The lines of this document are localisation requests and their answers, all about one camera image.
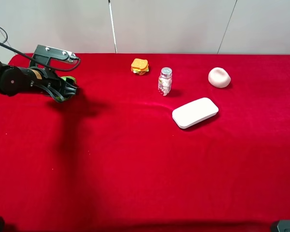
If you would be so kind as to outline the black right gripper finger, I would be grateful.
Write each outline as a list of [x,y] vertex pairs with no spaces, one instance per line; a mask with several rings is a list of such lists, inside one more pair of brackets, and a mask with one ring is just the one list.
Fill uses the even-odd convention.
[[74,96],[77,94],[78,86],[73,77],[61,77],[60,93],[63,96]]

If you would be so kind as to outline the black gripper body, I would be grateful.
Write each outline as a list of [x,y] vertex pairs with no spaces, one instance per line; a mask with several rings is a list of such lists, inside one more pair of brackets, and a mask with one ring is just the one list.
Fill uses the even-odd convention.
[[48,68],[29,68],[29,89],[40,89],[40,85],[47,85],[48,83],[60,85],[60,77],[54,70]]

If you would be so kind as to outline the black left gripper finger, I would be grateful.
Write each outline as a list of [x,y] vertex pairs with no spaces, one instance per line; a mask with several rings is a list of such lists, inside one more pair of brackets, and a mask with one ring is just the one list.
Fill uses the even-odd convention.
[[47,85],[40,85],[40,89],[48,94],[54,101],[61,103],[70,99],[68,95],[64,95],[61,86],[57,84],[48,83]]

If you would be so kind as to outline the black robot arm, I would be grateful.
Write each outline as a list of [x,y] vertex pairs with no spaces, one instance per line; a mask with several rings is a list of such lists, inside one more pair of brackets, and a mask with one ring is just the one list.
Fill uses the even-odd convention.
[[32,66],[22,68],[0,62],[0,94],[42,92],[56,102],[76,95],[78,86],[72,76],[58,76],[54,70]]

